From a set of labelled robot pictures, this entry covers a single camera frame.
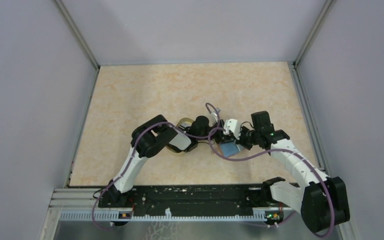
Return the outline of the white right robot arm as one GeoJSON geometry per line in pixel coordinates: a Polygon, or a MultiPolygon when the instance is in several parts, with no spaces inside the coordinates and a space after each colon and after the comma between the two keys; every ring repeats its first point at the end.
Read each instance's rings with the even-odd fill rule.
{"type": "Polygon", "coordinates": [[[267,206],[278,202],[300,214],[307,228],[314,234],[330,230],[350,220],[350,209],[345,182],[319,170],[296,148],[290,136],[276,130],[267,111],[251,114],[253,129],[227,120],[224,129],[233,134],[235,142],[250,150],[259,146],[278,160],[295,179],[296,185],[279,178],[263,182],[261,199],[267,206]]]}

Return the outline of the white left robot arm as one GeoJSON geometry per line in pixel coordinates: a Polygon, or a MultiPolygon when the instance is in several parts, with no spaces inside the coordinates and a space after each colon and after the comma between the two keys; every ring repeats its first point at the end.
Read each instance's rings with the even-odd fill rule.
{"type": "Polygon", "coordinates": [[[134,182],[146,161],[161,152],[164,148],[175,153],[194,150],[199,140],[211,136],[210,130],[220,126],[220,114],[215,111],[209,117],[199,115],[190,126],[181,127],[170,123],[159,114],[137,127],[131,134],[128,157],[119,173],[108,183],[107,191],[111,192],[110,200],[118,207],[129,203],[134,182]]]}

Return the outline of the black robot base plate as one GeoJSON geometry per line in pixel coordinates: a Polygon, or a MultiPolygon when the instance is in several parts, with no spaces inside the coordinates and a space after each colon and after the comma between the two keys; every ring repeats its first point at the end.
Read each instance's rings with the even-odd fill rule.
{"type": "Polygon", "coordinates": [[[110,187],[99,208],[132,208],[135,217],[251,217],[268,210],[283,217],[286,205],[268,198],[261,183],[204,185],[136,185],[125,193],[110,187]]]}

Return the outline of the beige oval tray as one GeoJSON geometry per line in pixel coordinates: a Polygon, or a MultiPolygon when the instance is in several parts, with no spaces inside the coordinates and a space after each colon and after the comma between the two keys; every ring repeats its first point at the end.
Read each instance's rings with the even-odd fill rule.
{"type": "Polygon", "coordinates": [[[192,123],[193,120],[188,117],[179,120],[175,125],[177,135],[166,146],[169,151],[173,153],[188,153],[196,147],[198,141],[186,135],[192,123]]]}

